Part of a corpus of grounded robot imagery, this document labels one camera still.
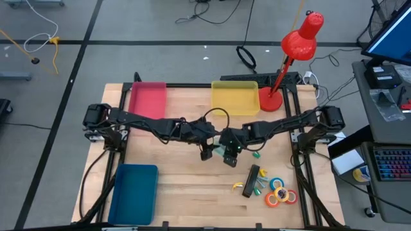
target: lamp shade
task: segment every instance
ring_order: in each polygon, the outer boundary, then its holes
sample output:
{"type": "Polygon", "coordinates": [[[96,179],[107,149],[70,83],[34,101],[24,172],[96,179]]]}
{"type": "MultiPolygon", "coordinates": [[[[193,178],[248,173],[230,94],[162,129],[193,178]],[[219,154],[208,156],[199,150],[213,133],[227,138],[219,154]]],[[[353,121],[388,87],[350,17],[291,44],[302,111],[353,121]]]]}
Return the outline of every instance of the lamp shade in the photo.
{"type": "Polygon", "coordinates": [[[321,29],[324,18],[320,13],[306,17],[300,29],[291,31],[282,41],[283,51],[295,60],[310,60],[317,48],[316,34],[321,29]]]}

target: lamp base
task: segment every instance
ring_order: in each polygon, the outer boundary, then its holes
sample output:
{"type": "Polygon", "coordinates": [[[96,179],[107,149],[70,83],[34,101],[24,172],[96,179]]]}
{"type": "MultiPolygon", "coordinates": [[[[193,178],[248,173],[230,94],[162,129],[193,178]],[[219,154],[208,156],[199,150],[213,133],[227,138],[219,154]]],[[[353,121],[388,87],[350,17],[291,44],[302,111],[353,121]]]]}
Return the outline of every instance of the lamp base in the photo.
{"type": "Polygon", "coordinates": [[[283,96],[277,90],[270,97],[271,87],[263,87],[258,90],[259,106],[263,111],[273,112],[283,104],[283,96]]]}

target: pink tray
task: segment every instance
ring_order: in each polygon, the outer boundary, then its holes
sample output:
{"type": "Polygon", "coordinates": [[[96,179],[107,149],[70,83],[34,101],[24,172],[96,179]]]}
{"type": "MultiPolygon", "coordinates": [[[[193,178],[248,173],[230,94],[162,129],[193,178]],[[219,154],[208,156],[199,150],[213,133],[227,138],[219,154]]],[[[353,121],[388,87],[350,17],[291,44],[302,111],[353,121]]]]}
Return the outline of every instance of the pink tray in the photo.
{"type": "Polygon", "coordinates": [[[163,82],[133,83],[128,111],[152,119],[164,118],[167,91],[163,82]]]}

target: desk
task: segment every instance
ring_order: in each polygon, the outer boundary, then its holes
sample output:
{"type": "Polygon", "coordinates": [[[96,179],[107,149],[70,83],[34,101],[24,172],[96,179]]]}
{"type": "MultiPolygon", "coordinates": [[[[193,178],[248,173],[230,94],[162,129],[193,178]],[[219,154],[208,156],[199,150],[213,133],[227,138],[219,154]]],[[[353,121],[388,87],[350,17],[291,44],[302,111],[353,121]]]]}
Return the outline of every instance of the desk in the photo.
{"type": "MultiPolygon", "coordinates": [[[[386,122],[370,97],[370,87],[364,76],[365,66],[363,62],[353,62],[353,71],[354,77],[358,84],[358,90],[360,91],[365,113],[367,114],[369,125],[359,129],[357,132],[348,136],[341,142],[332,145],[329,148],[330,156],[335,158],[358,147],[363,142],[411,145],[411,139],[409,136],[409,129],[411,128],[411,113],[405,113],[404,115],[406,119],[403,121],[397,120],[386,122]]],[[[408,82],[403,81],[400,86],[395,89],[390,89],[390,93],[394,101],[397,101],[401,87],[404,85],[411,86],[408,82]]],[[[403,96],[403,102],[405,102],[407,94],[410,93],[411,92],[407,92],[403,96]]]]}
{"type": "MultiPolygon", "coordinates": [[[[344,140],[330,146],[328,148],[329,155],[331,158],[335,158],[346,153],[347,151],[360,147],[364,161],[368,163],[371,174],[371,183],[367,186],[368,192],[380,196],[389,202],[401,205],[407,209],[411,206],[411,201],[408,199],[409,196],[407,193],[400,192],[409,192],[411,190],[411,185],[408,182],[378,181],[378,177],[375,175],[375,171],[377,170],[372,165],[369,147],[372,143],[387,146],[397,146],[398,144],[411,145],[411,139],[409,136],[409,129],[411,128],[411,114],[405,113],[404,115],[406,119],[403,121],[397,120],[386,122],[369,95],[370,87],[364,76],[365,65],[363,62],[354,62],[353,71],[358,84],[358,90],[360,90],[361,99],[364,105],[365,113],[367,114],[369,125],[359,129],[357,132],[348,136],[344,140]],[[396,196],[391,198],[390,194],[392,191],[398,191],[399,193],[396,193],[396,196]]],[[[401,87],[404,85],[411,86],[408,82],[403,81],[400,86],[395,89],[390,89],[390,93],[394,101],[398,99],[401,87]]],[[[407,94],[403,96],[403,102],[405,102],[406,98],[407,94]]],[[[391,223],[411,222],[409,219],[409,214],[401,212],[400,210],[371,197],[370,201],[373,211],[379,212],[384,221],[391,223]]]]}
{"type": "MultiPolygon", "coordinates": [[[[121,88],[122,84],[107,84],[102,102],[118,107],[121,88]]],[[[301,111],[317,106],[312,86],[298,86],[298,91],[301,111]]],[[[129,97],[126,98],[125,108],[128,108],[129,97]]],[[[167,97],[166,117],[184,116],[190,121],[198,119],[211,108],[210,88],[168,87],[167,97]]],[[[284,117],[286,112],[283,105],[274,113],[259,112],[256,116],[232,116],[230,126],[239,128],[241,124],[251,121],[273,121],[284,117]]],[[[226,124],[225,116],[210,114],[207,120],[211,121],[217,130],[221,130],[226,124]]],[[[91,144],[85,170],[102,152],[102,147],[102,142],[91,144]]],[[[317,145],[317,151],[328,154],[325,145],[317,145]]],[[[159,227],[163,221],[169,221],[171,227],[251,228],[255,227],[256,223],[262,223],[263,228],[303,228],[299,203],[283,203],[274,209],[265,205],[264,196],[269,192],[268,187],[262,190],[261,196],[252,195],[250,198],[241,195],[242,188],[231,192],[233,183],[246,181],[252,164],[266,169],[270,178],[281,177],[287,188],[297,191],[295,170],[290,165],[292,151],[289,134],[281,133],[270,139],[260,154],[261,158],[256,159],[251,152],[242,151],[238,156],[237,166],[232,168],[224,164],[222,157],[218,155],[202,162],[198,146],[179,142],[163,145],[152,134],[132,129],[125,163],[155,164],[159,168],[155,217],[151,226],[159,227]]],[[[83,197],[84,212],[87,212],[101,193],[106,165],[107,154],[89,173],[83,197]]],[[[312,155],[311,165],[319,198],[336,220],[344,224],[329,161],[312,155]]],[[[107,198],[103,221],[107,220],[111,197],[109,195],[107,198]]],[[[310,223],[314,225],[311,201],[308,195],[306,198],[309,202],[310,223]]],[[[77,199],[72,221],[80,219],[78,203],[77,199]]]]}

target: metal bracket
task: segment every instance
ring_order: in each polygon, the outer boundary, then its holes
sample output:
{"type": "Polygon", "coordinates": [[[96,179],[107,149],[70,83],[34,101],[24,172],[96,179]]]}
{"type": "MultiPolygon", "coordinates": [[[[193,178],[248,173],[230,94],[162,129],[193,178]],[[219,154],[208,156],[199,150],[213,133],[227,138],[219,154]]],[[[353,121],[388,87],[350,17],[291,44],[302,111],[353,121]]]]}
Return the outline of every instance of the metal bracket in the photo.
{"type": "MultiPolygon", "coordinates": [[[[293,143],[298,143],[298,136],[301,134],[301,132],[292,132],[291,133],[291,142],[293,143]]],[[[316,143],[318,144],[329,144],[330,142],[332,142],[330,139],[327,138],[323,138],[323,139],[319,139],[316,141],[316,143]]]]}
{"type": "MultiPolygon", "coordinates": [[[[121,138],[123,139],[125,135],[127,135],[128,131],[123,130],[120,132],[121,133],[121,138]]],[[[96,142],[96,141],[104,141],[104,138],[99,135],[98,132],[92,132],[92,133],[86,133],[84,134],[86,138],[88,138],[91,142],[96,142]]]]}

